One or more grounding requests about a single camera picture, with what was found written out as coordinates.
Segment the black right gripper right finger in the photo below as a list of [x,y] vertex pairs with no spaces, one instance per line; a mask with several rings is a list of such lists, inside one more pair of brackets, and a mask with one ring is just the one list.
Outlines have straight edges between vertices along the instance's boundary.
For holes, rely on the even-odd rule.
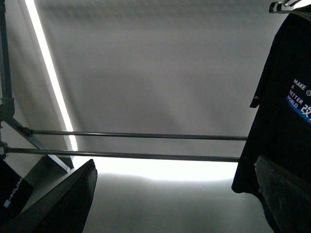
[[311,231],[311,185],[259,156],[255,162],[259,190],[283,233]]

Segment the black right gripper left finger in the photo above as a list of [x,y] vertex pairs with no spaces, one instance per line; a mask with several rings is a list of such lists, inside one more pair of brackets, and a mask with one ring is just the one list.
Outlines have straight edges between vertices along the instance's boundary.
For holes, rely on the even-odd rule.
[[2,233],[81,233],[90,211],[98,172],[90,159],[49,193],[1,226]]

